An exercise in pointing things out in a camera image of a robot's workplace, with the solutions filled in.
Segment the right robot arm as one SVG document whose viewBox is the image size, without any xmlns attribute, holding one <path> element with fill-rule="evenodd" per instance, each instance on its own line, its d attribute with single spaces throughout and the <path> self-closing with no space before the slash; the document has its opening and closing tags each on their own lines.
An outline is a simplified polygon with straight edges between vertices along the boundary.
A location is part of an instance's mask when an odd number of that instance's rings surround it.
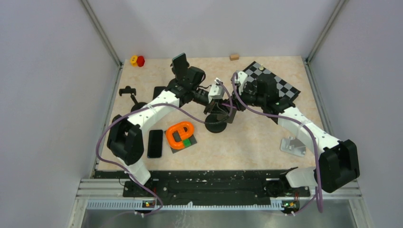
<svg viewBox="0 0 403 228">
<path fill-rule="evenodd" d="M 295 138 L 315 156 L 315 166 L 294 168 L 278 184 L 279 191 L 291 196 L 299 187 L 318 187 L 332 193 L 360 176 L 357 146 L 351 140 L 342 141 L 315 125 L 288 97 L 279 97 L 274 78 L 258 82 L 256 92 L 245 91 L 248 75 L 240 71 L 231 78 L 233 92 L 246 109 L 262 109 L 260 115 L 294 134 Z"/>
</svg>

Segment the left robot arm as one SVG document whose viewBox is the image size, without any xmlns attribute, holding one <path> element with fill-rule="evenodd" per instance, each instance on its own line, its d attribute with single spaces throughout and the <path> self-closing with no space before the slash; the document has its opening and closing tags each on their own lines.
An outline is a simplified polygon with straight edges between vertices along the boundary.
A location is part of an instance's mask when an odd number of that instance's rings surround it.
<svg viewBox="0 0 403 228">
<path fill-rule="evenodd" d="M 191 101 L 207 106 L 213 99 L 222 99 L 227 88 L 218 78 L 209 91 L 200 89 L 205 72 L 194 66 L 172 67 L 175 78 L 151 102 L 143 108 L 124 116 L 117 115 L 109 127 L 106 141 L 108 149 L 123 164 L 123 169 L 135 181 L 134 190 L 140 196 L 152 192 L 151 174 L 142 159 L 144 153 L 143 134 L 174 110 Z"/>
</svg>

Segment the black phone with purple edge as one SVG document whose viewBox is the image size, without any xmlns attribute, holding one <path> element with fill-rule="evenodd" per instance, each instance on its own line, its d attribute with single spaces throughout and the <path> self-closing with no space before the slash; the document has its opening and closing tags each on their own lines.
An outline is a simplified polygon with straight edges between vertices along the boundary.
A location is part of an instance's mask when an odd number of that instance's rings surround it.
<svg viewBox="0 0 403 228">
<path fill-rule="evenodd" d="M 223 108 L 225 108 L 228 113 L 230 115 L 226 115 L 227 119 L 225 120 L 226 123 L 231 124 L 233 123 L 234 119 L 235 119 L 235 115 L 238 111 L 238 108 L 235 104 L 226 104 L 226 103 L 222 103 L 221 104 Z"/>
</svg>

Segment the teal edged black phone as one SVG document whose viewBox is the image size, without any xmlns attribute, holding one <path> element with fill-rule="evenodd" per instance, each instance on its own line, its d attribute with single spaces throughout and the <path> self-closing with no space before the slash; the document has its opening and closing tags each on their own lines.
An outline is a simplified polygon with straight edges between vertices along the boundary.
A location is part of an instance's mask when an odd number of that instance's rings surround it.
<svg viewBox="0 0 403 228">
<path fill-rule="evenodd" d="M 187 69 L 189 68 L 189 63 L 185 53 L 181 53 L 172 59 L 171 63 L 172 73 L 175 75 L 176 80 L 181 80 L 187 75 Z"/>
</svg>

